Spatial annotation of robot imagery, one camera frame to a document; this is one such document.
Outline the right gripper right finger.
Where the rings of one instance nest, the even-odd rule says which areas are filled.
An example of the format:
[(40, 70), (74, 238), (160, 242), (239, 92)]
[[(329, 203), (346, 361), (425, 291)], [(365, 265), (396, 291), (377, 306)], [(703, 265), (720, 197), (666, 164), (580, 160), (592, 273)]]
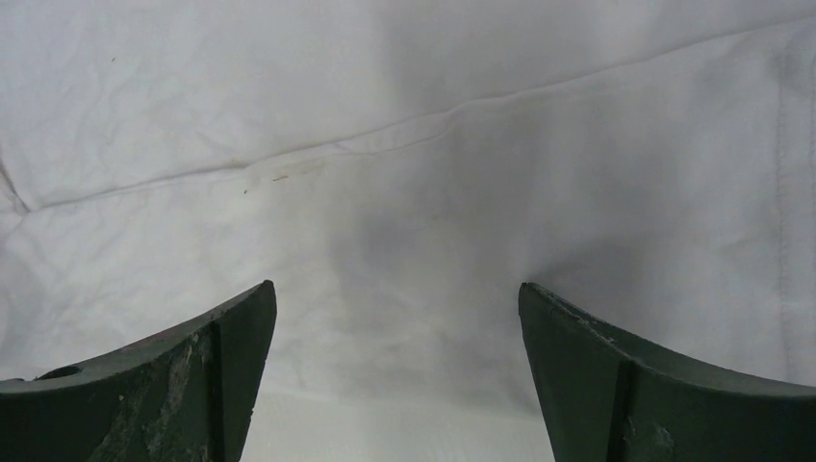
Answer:
[(533, 283), (520, 287), (519, 315), (558, 461), (815, 457), (811, 387), (680, 354)]

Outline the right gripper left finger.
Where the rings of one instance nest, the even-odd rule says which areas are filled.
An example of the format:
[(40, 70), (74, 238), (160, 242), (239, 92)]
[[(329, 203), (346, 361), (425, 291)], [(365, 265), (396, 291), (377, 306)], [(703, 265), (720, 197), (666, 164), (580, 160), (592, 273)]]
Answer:
[(106, 354), (1, 384), (1, 457), (238, 461), (276, 321), (272, 282)]

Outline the white t shirt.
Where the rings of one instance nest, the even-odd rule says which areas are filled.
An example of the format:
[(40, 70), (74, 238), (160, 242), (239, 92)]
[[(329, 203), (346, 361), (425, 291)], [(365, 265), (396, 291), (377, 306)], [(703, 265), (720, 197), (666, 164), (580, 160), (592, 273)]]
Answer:
[(815, 380), (811, 1), (5, 1), (1, 373), (271, 280), (266, 384), (537, 409), (534, 282)]

